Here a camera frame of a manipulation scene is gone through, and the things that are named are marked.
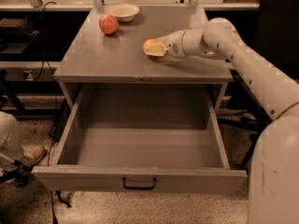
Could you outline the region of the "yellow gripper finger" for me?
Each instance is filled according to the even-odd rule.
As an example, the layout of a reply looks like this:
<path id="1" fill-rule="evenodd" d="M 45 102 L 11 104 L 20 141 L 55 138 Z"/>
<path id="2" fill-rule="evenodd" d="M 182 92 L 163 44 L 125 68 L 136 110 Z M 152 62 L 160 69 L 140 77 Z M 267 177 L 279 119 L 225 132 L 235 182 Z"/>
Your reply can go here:
<path id="1" fill-rule="evenodd" d="M 163 43 L 153 43 L 144 45 L 143 51 L 148 56 L 163 57 L 168 52 L 168 48 Z"/>

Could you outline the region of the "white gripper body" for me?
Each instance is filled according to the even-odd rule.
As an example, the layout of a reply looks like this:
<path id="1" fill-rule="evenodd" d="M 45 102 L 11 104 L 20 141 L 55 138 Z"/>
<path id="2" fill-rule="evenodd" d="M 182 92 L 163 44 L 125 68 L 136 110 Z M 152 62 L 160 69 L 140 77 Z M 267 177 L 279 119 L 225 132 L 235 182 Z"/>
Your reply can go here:
<path id="1" fill-rule="evenodd" d="M 167 54 L 173 57 L 185 57 L 186 54 L 182 45 L 185 33 L 185 30 L 176 31 L 170 35 L 158 37 L 157 41 L 164 45 Z"/>

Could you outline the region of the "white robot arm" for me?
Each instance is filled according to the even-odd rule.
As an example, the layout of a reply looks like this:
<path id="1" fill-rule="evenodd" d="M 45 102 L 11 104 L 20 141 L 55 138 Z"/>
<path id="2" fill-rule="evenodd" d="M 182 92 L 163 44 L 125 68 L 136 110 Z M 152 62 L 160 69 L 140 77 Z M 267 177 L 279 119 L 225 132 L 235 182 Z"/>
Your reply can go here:
<path id="1" fill-rule="evenodd" d="M 149 39 L 143 51 L 152 57 L 223 58 L 235 67 L 271 119 L 251 160 L 247 224 L 299 224 L 299 84 L 246 45 L 224 18 Z"/>

